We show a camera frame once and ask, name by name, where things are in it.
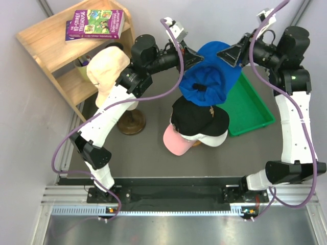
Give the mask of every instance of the book cover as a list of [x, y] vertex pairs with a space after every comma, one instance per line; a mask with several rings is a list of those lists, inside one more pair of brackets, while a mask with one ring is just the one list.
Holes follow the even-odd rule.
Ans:
[[68, 36], [119, 39], [123, 26], [123, 10], [76, 10]]
[[66, 21], [66, 38], [65, 38], [65, 41], [66, 42], [69, 42], [69, 41], [73, 41], [73, 40], [79, 40], [80, 38], [78, 37], [69, 37], [68, 35], [68, 29], [69, 29], [69, 26], [71, 25], [71, 20], [68, 20]]

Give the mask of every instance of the wooden stand base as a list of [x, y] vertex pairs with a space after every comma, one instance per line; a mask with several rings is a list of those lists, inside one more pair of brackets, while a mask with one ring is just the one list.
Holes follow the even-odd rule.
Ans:
[[200, 140], [197, 140], [197, 141], [195, 141], [195, 143], [193, 144], [192, 147], [196, 147], [196, 146], [198, 146], [199, 144], [201, 144], [201, 141], [200, 141]]
[[145, 125], [145, 116], [137, 109], [125, 111], [117, 122], [119, 131], [126, 135], [135, 135], [140, 133], [144, 129]]

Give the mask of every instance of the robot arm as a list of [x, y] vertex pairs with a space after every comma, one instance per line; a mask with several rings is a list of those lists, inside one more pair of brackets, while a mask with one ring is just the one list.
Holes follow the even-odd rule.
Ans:
[[[177, 48], [180, 48], [183, 53], [184, 70], [203, 60], [202, 56], [185, 44], [183, 39], [187, 32], [181, 24], [170, 18], [166, 18], [166, 21], [180, 47], [175, 47], [173, 42], [169, 41], [163, 50], [159, 50], [153, 36], [146, 34], [137, 37], [131, 49], [130, 64], [121, 72], [110, 95], [96, 112], [101, 115], [70, 137], [91, 173], [107, 189], [114, 185], [114, 180], [108, 165], [111, 153], [103, 147], [103, 144], [111, 129], [133, 102], [104, 109], [119, 101], [141, 97], [152, 84], [152, 74], [172, 67], [177, 67], [179, 70]], [[103, 191], [103, 194], [107, 194], [96, 182], [95, 185]]]
[[[233, 67], [245, 66], [249, 63], [249, 47], [254, 32], [246, 33], [237, 44], [218, 52], [217, 56]], [[301, 27], [287, 27], [277, 46], [265, 43], [263, 35], [260, 36], [254, 44], [253, 60], [266, 68], [271, 84], [286, 92], [300, 106], [311, 138], [310, 74], [300, 66], [309, 44], [307, 30]], [[281, 161], [268, 161], [265, 169], [244, 176], [240, 183], [241, 195], [265, 190], [277, 184], [300, 183], [312, 178], [312, 155], [296, 108], [282, 94], [274, 92], [274, 97], [281, 114], [283, 132]], [[317, 162], [317, 170], [318, 175], [326, 172], [326, 164]]]

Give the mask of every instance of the black cap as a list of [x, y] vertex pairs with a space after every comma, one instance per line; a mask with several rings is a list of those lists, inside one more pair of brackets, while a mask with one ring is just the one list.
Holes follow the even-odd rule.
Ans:
[[216, 137], [228, 129], [229, 116], [217, 106], [197, 106], [182, 96], [173, 104], [171, 123], [182, 135], [204, 134]]

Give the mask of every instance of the shelf board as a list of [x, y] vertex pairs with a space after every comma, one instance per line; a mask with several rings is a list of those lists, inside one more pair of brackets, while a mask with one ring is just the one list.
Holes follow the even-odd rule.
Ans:
[[[65, 42], [66, 21], [77, 9], [112, 9], [108, 0], [85, 0], [71, 8], [37, 23], [16, 36], [40, 66], [54, 72], [109, 39], [82, 39]], [[130, 29], [124, 24], [123, 32]]]
[[57, 81], [75, 106], [98, 91], [90, 81], [83, 79], [77, 69], [67, 72]]

